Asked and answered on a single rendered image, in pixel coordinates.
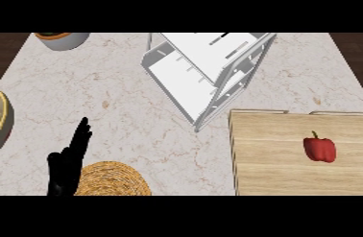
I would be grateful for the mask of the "white tiered basket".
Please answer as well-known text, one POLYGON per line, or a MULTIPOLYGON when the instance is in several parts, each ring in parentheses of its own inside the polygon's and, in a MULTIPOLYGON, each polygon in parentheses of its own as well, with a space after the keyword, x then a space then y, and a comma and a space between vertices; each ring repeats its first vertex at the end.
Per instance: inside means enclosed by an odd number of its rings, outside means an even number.
POLYGON ((274 33, 163 33, 141 67, 196 130, 249 85, 274 33))

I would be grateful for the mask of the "round wicker basket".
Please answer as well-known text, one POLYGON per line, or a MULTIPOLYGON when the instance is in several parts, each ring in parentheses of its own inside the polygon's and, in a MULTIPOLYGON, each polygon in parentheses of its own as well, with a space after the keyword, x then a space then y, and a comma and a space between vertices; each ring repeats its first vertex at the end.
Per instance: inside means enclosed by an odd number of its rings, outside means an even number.
POLYGON ((150 196, 143 176, 122 162, 100 161, 81 171, 76 196, 150 196))

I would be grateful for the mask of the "grey plant pot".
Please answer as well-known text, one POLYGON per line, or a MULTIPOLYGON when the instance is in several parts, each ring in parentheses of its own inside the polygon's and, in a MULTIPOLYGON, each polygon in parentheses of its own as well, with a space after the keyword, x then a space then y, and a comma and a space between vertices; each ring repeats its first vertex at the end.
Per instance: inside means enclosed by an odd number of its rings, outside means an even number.
POLYGON ((51 50, 66 51, 76 48, 85 42, 90 33, 60 33, 50 36, 35 33, 35 36, 51 50))

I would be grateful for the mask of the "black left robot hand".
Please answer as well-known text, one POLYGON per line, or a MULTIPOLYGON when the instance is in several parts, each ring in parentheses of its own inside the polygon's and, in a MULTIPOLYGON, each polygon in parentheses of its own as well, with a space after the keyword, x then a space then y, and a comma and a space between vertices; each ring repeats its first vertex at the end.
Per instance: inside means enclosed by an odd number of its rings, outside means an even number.
POLYGON ((69 146, 60 153, 50 153, 48 162, 48 196, 70 197, 78 189, 82 160, 91 139, 91 126, 84 117, 73 132, 69 146))

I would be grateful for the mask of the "grey bowl with yellow rim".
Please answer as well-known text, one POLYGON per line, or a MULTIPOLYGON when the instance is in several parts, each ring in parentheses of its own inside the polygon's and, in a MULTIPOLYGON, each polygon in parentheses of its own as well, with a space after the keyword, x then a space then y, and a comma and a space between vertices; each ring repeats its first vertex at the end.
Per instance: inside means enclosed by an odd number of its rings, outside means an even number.
POLYGON ((0 91, 0 148, 8 139, 14 124, 14 109, 7 95, 0 91))

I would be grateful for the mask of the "red bell pepper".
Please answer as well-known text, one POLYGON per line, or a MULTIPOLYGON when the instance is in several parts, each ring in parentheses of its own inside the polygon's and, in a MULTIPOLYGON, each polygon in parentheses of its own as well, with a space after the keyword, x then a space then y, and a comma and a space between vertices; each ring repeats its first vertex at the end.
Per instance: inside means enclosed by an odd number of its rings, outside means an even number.
POLYGON ((304 139, 305 154, 312 161, 332 163, 336 159, 334 143, 327 138, 318 138, 315 132, 311 134, 312 137, 304 139))

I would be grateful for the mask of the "pale wooden tray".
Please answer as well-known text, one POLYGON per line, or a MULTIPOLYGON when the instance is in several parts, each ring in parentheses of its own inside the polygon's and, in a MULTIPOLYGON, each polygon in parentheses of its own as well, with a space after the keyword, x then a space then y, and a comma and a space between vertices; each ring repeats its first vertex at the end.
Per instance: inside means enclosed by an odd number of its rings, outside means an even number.
POLYGON ((246 195, 363 195, 363 112, 230 111, 234 188, 246 195), (333 162, 312 161, 304 139, 327 138, 333 162))

